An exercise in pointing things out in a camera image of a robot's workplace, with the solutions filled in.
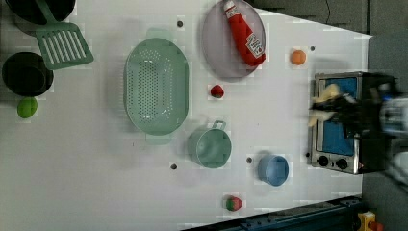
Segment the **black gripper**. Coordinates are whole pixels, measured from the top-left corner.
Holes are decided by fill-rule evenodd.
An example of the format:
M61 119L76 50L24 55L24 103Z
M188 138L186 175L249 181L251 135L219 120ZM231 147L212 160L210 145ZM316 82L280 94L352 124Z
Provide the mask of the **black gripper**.
M381 133L377 105L357 100L348 93L340 93L334 100L313 108L334 112L326 121L340 124L345 138L377 137Z

